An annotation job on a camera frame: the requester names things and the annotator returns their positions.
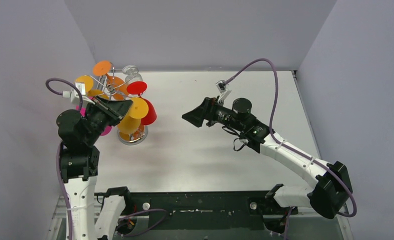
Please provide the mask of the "yellow wine glass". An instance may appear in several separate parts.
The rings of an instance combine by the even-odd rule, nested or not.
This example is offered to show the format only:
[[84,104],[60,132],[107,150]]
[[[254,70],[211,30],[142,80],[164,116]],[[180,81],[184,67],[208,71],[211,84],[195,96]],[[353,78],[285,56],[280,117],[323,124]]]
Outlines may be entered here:
[[100,97],[108,100],[109,97],[99,89],[94,89],[94,79],[91,76],[80,76],[75,80],[76,87],[79,88],[83,95],[88,97]]
[[132,134],[141,125],[141,119],[149,112],[148,103],[141,97],[131,98],[133,104],[126,116],[117,125],[118,130],[123,134]]

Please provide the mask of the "red wine glass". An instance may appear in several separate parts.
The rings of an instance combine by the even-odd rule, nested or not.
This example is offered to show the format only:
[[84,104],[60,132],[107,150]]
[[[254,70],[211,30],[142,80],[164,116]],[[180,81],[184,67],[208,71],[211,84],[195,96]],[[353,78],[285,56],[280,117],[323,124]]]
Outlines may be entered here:
[[148,126],[156,121],[157,113],[154,105],[142,96],[146,90],[147,83],[143,81],[135,81],[128,85],[127,91],[134,95],[131,98],[133,104],[128,115],[133,119],[141,120],[142,125]]

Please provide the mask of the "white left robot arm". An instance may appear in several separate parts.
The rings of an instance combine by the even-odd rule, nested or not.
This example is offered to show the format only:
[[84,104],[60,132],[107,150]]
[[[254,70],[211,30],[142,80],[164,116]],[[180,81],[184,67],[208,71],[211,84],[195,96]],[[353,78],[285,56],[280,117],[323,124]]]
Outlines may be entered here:
[[111,240],[120,215],[132,212],[133,201],[127,187],[109,188],[102,194],[99,217],[95,216],[94,205],[100,156],[95,143],[107,126],[121,122],[132,104],[132,100],[93,97],[84,115],[68,109],[56,119],[61,138],[56,167],[66,203],[69,240]]

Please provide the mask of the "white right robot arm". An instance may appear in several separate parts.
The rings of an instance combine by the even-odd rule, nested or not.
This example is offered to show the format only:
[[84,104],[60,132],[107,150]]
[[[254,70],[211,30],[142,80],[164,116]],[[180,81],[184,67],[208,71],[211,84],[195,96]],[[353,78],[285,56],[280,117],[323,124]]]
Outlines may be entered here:
[[354,198],[347,167],[339,161],[330,163],[308,155],[259,121],[251,110],[252,103],[246,98],[238,98],[231,108],[226,108],[217,98],[206,97],[195,109],[183,114],[182,119],[198,128],[203,122],[209,127],[221,124],[245,147],[276,160],[308,184],[307,187],[277,184],[266,195],[270,213],[277,215],[287,207],[307,207],[327,219],[340,215],[347,200]]

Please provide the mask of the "orange wine glass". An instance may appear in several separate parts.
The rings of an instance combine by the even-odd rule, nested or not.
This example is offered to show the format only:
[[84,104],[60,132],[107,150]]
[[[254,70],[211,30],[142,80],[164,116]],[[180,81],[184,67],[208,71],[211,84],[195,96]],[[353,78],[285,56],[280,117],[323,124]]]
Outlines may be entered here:
[[92,73],[101,78],[99,82],[103,85],[102,91],[109,99],[121,101],[129,97],[127,83],[115,76],[115,67],[110,61],[102,60],[96,63]]

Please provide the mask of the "chrome wine glass rack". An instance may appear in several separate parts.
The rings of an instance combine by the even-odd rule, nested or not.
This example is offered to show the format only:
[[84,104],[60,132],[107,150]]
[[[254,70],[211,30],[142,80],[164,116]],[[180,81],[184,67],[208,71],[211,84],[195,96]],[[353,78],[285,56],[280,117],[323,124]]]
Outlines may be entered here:
[[91,96],[98,96],[111,101],[127,101],[130,103],[128,112],[117,125],[117,136],[121,143],[133,146],[145,140],[147,127],[142,123],[149,113],[149,104],[142,99],[147,89],[139,70],[134,65],[125,66],[121,73],[124,78],[116,75],[115,66],[110,61],[100,61],[92,69],[97,89]]

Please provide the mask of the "pink wine glass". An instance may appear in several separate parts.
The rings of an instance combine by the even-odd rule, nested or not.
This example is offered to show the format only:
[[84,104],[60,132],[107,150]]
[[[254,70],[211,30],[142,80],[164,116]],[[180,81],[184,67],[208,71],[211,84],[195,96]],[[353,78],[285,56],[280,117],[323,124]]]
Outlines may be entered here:
[[[84,108],[84,107],[79,108],[79,106],[77,105],[77,106],[75,107],[75,109],[76,109],[76,110],[79,110],[80,114],[81,114],[83,117],[86,116],[86,108]],[[105,135],[109,134],[109,133],[111,132],[111,130],[112,130],[112,126],[107,126],[107,127],[104,129],[104,131],[101,133],[101,136],[105,136]]]

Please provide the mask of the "clear wine glass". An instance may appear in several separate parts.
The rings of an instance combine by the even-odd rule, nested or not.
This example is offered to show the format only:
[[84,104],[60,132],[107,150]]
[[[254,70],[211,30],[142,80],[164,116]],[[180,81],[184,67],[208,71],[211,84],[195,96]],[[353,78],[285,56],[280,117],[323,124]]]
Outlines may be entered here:
[[133,82],[142,82],[142,76],[139,73],[139,69],[134,65],[127,65],[122,69],[122,73],[125,75],[124,82],[131,84]]

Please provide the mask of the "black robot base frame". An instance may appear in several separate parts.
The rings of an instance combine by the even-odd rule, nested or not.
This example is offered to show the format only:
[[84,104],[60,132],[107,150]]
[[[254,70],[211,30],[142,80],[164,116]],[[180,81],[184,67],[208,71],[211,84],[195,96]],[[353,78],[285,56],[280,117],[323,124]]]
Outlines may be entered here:
[[130,236],[161,230],[272,230],[283,233],[288,215],[268,190],[201,192],[129,192],[116,218],[115,232]]

